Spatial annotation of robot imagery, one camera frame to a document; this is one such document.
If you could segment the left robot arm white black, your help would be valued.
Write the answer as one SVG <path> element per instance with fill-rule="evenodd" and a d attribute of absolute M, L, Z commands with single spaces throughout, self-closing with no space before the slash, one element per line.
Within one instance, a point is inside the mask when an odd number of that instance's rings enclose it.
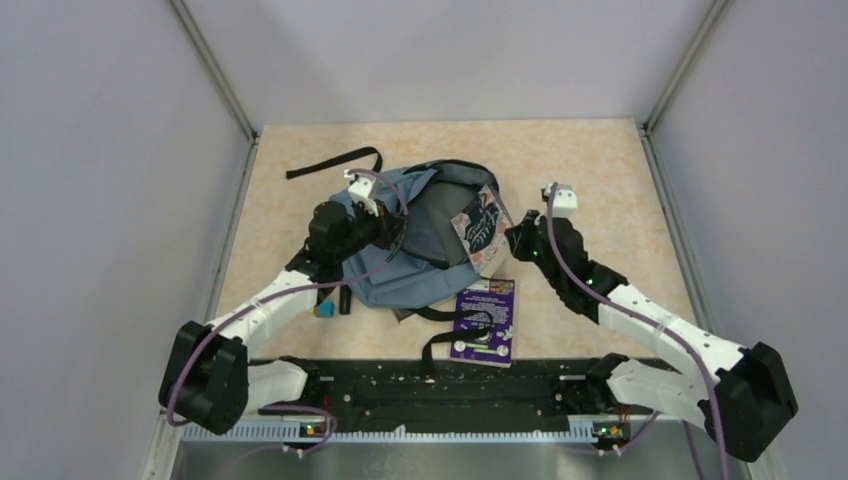
<path fill-rule="evenodd" d="M 313 211 L 308 234 L 271 283 L 234 311 L 205 323 L 189 321 L 174 338 L 158 402 L 167 422 L 228 432 L 249 400 L 252 350 L 335 288 L 349 284 L 342 264 L 367 246 L 395 256 L 409 226 L 405 202 L 397 213 L 382 201 L 326 201 Z"/>

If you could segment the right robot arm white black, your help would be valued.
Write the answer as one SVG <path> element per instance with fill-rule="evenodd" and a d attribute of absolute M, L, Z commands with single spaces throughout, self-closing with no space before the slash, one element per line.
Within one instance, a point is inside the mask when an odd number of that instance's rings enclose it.
<path fill-rule="evenodd" d="M 588 257 L 566 218 L 537 210 L 506 231 L 518 261 L 533 263 L 567 309 L 630 337 L 668 364 L 650 367 L 610 353 L 591 368 L 589 404 L 659 410 L 702 428 L 731 457 L 752 463 L 797 415 L 783 359 L 770 345 L 745 347 L 688 322 L 651 300 L 625 276 Z"/>

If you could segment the Little Women floral book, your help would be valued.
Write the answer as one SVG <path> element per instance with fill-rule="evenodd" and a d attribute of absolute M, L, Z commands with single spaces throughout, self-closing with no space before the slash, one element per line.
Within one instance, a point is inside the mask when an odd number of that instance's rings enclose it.
<path fill-rule="evenodd" d="M 513 226 L 499 194 L 484 185 L 451 224 L 477 274 L 492 278 L 510 256 L 506 231 Z"/>

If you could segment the blue grey student backpack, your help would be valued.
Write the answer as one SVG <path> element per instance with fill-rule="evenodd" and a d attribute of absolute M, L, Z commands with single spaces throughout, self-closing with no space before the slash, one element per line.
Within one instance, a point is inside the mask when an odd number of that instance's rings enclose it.
<path fill-rule="evenodd" d="M 490 185 L 500 197 L 495 174 L 483 165 L 457 159 L 384 171 L 379 151 L 368 146 L 309 167 L 289 170 L 286 177 L 294 179 L 367 156 L 376 157 L 372 171 L 380 180 L 377 200 L 383 201 L 393 213 L 399 212 L 399 204 L 405 202 L 409 226 L 395 256 L 369 245 L 343 262 L 343 274 L 350 281 L 347 286 L 352 295 L 370 308 L 407 310 L 430 321 L 453 323 L 470 316 L 455 309 L 440 311 L 434 306 L 457 296 L 478 280 L 489 279 L 480 277 L 472 267 L 451 219 L 484 185 Z M 331 195 L 327 201 L 352 203 L 347 189 Z M 461 333 L 452 330 L 432 337 L 429 342 L 451 343 L 461 337 Z"/>

